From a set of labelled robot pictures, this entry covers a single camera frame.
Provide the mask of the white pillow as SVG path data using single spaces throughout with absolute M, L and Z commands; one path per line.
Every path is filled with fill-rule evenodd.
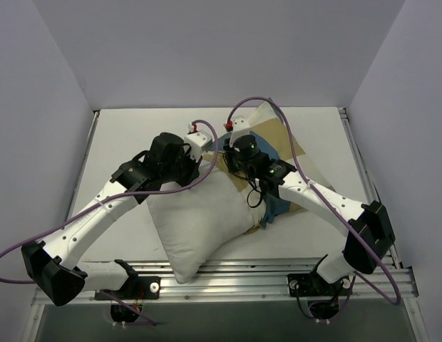
M 189 282 L 224 243 L 259 228 L 266 212 L 258 192 L 218 167 L 193 188 L 151 195 L 146 203 L 179 284 Z

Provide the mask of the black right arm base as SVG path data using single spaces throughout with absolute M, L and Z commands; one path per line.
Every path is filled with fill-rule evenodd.
M 288 274 L 287 282 L 289 295 L 293 297 L 346 296 L 351 285 L 347 276 L 330 284 L 314 272 Z

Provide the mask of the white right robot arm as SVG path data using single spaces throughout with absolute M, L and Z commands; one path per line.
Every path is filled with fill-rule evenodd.
M 355 271 L 372 274 L 396 241 L 381 203 L 364 204 L 304 180 L 294 165 L 261 151 L 254 135 L 243 135 L 236 141 L 225 139 L 224 151 L 231 173 L 242 172 L 262 194 L 303 207 L 345 237 L 344 248 L 324 257 L 310 275 L 309 285 L 316 293 L 327 293 Z

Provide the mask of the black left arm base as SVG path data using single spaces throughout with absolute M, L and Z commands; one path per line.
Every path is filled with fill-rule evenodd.
M 97 292 L 95 300 L 108 300 L 110 294 L 120 300 L 156 300 L 160 297 L 159 276 L 137 276 L 128 279 L 119 290 L 103 290 L 104 293 Z

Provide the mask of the checked blue tan pillowcase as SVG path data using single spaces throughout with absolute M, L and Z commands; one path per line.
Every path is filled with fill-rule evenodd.
M 248 118 L 248 122 L 251 127 L 250 133 L 255 136 L 258 148 L 262 152 L 267 153 L 272 159 L 281 159 L 289 164 L 294 163 L 287 128 L 274 113 L 269 103 L 262 103 L 257 107 Z M 240 220 L 238 227 L 242 230 L 243 234 L 252 234 L 260 228 L 265 228 L 267 224 L 273 223 L 276 216 L 295 212 L 302 208 L 298 204 L 292 204 L 291 202 L 268 195 L 261 200 L 261 204 L 257 204 L 259 193 L 254 191 L 247 181 L 243 180 L 244 175 L 241 172 L 236 176 L 230 174 L 225 164 L 224 141 L 229 138 L 229 134 L 223 135 L 220 138 L 220 152 L 213 172 L 223 172 L 240 193 L 242 208 L 246 212 L 239 214 L 237 218 Z M 297 159 L 305 175 L 331 190 L 334 189 L 310 160 L 299 143 L 296 140 L 293 140 L 293 143 Z

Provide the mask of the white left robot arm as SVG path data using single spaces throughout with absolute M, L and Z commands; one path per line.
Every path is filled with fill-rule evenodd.
M 81 257 L 150 192 L 169 182 L 184 187 L 197 179 L 202 154 L 211 143 L 211 136 L 203 132 L 183 138 L 173 133 L 156 136 L 149 150 L 120 165 L 72 223 L 22 246 L 28 275 L 56 306 L 84 291 L 104 290 L 120 299 L 132 299 L 145 290 L 137 271 L 126 261 L 82 262 Z

